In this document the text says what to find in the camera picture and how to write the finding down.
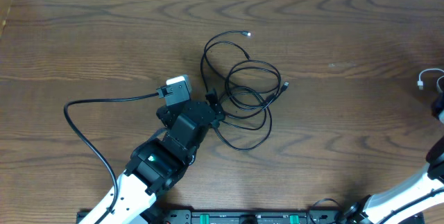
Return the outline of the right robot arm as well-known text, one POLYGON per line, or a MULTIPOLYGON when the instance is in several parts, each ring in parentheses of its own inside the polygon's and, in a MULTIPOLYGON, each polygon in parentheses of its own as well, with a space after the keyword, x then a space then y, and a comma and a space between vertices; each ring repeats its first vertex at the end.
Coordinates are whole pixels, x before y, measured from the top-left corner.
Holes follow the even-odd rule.
POLYGON ((425 209, 443 203, 443 139, 426 155, 426 164, 388 191, 368 195, 347 209, 346 223, 401 223, 425 209))

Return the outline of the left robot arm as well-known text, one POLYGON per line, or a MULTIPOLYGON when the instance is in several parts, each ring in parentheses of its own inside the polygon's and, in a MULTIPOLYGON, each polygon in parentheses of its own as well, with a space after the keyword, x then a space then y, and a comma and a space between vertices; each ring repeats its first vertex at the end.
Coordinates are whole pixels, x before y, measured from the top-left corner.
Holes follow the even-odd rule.
POLYGON ((214 89, 205 101, 191 100, 184 85, 160 87, 156 96, 166 101, 156 112, 163 128, 133 151, 116 186, 82 223, 131 223, 142 218, 183 177, 208 130, 224 118, 214 89))

